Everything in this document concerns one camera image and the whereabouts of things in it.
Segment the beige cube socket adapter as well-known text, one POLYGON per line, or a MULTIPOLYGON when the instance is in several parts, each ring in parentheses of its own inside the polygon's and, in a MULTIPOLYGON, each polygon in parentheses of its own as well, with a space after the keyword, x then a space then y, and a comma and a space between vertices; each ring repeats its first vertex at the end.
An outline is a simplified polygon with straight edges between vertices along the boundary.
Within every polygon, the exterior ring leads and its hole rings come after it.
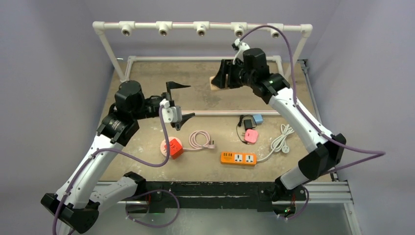
POLYGON ((215 86, 215 85, 212 83, 213 79, 214 79, 214 76, 211 76, 211 77, 209 78, 209 86, 210 86, 210 90, 211 90, 211 91, 218 91, 220 88, 218 88, 217 86, 215 86))

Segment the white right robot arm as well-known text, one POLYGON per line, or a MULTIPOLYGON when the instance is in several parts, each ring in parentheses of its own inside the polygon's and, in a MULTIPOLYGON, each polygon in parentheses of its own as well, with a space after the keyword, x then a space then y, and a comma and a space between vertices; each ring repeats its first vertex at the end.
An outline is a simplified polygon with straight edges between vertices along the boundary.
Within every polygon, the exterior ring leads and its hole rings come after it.
POLYGON ((276 179, 276 196, 287 199, 294 188, 319 178, 340 162, 344 148, 337 143, 345 144, 346 139, 321 125, 297 99, 289 82, 281 74, 270 72, 263 50, 251 48, 242 57, 221 60, 211 84, 220 89, 250 87, 256 96, 279 112, 301 139, 308 155, 276 179))

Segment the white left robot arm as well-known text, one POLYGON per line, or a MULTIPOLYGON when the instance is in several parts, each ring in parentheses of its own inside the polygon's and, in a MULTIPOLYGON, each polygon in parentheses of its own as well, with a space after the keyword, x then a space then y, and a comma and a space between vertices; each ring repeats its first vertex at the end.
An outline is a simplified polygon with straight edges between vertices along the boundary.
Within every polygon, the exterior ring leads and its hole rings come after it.
POLYGON ((41 199, 41 204, 54 216, 53 234, 85 233, 101 213, 119 201, 151 196, 146 180, 133 172, 99 191, 95 187, 109 164, 118 154, 123 154, 123 148, 139 130, 140 119, 159 118, 162 128, 170 124, 180 130, 193 117, 193 114, 183 115, 172 99, 171 90, 182 87, 168 81, 164 93, 145 97, 139 82, 120 84, 115 101, 79 166, 61 188, 41 199))

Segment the orange power strip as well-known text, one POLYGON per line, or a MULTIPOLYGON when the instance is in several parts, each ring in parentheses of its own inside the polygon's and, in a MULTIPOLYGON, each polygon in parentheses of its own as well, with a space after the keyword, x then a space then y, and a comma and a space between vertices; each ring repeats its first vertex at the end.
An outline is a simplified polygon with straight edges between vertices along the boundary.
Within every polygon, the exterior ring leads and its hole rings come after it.
POLYGON ((287 144, 287 138, 294 134, 295 131, 289 124, 281 124, 280 132, 281 134, 271 141, 270 152, 265 157, 258 159, 254 153, 222 152, 220 163, 225 165, 254 166, 257 163, 268 160, 273 154, 279 152, 288 154, 290 147, 287 144))

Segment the red cube socket adapter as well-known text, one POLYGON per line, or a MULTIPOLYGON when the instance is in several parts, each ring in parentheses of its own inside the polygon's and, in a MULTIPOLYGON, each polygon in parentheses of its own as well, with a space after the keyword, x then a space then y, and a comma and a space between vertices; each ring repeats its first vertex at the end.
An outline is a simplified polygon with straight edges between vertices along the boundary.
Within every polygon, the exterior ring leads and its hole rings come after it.
MULTIPOLYGON (((184 148, 181 141, 176 137, 169 137, 169 157, 173 160, 177 159, 184 153, 184 148)), ((160 145, 161 153, 166 156, 167 155, 167 144, 166 141, 163 140, 160 145)))

